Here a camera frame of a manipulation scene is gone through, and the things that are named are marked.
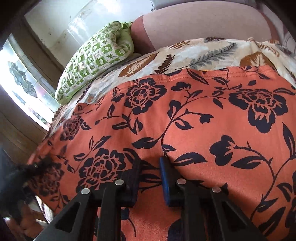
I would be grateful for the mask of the person's left hand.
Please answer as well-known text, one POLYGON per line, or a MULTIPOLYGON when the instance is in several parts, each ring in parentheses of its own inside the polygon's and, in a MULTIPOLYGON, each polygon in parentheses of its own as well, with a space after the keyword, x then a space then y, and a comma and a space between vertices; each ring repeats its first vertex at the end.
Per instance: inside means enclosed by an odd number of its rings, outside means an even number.
POLYGON ((21 212, 21 221, 18 224, 12 217, 5 218, 5 223, 16 240, 26 240, 25 237, 35 239, 44 229, 34 217, 33 210, 20 202, 17 210, 21 212))

